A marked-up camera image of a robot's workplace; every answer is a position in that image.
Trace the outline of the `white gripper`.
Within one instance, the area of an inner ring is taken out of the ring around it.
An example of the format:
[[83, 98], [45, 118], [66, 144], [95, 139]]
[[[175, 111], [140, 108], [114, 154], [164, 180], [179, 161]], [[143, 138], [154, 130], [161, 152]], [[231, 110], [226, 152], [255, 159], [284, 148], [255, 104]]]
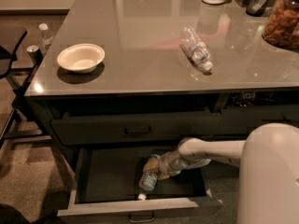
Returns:
[[153, 172], [160, 174], [158, 180], [166, 180], [170, 176], [180, 173], [179, 154], [176, 151], [168, 151], [164, 153], [160, 159], [150, 157], [143, 167], [143, 172]]

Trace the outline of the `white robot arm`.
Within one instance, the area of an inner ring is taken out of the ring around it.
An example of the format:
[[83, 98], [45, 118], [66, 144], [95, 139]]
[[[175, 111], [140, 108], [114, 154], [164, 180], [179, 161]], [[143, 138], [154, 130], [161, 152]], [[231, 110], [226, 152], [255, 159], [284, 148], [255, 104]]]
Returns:
[[243, 141], [184, 138], [143, 168], [155, 181], [219, 161], [239, 168], [237, 224], [299, 224], [299, 129], [265, 124]]

